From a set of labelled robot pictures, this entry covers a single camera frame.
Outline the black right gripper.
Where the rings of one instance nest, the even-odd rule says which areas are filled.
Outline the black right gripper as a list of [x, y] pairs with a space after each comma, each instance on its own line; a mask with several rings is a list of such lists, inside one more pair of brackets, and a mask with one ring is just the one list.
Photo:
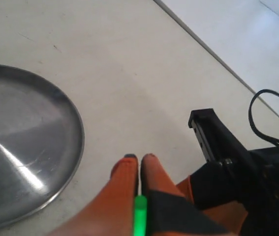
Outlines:
[[176, 187], [211, 220], [239, 235], [279, 236], [279, 147], [246, 149], [213, 109], [193, 110], [194, 131], [206, 164]]

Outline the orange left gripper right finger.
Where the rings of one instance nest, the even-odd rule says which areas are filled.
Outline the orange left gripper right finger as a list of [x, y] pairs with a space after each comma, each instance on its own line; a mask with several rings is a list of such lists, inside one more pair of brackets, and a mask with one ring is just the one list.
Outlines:
[[148, 236], [229, 236], [230, 232], [198, 211], [176, 187], [159, 159], [141, 161], [142, 193], [147, 198]]

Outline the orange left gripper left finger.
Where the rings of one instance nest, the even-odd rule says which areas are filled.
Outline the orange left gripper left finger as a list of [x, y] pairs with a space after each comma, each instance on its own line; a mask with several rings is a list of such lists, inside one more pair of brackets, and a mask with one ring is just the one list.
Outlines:
[[138, 159], [127, 154], [113, 167], [109, 181], [78, 214], [50, 236], [131, 236], [138, 190]]

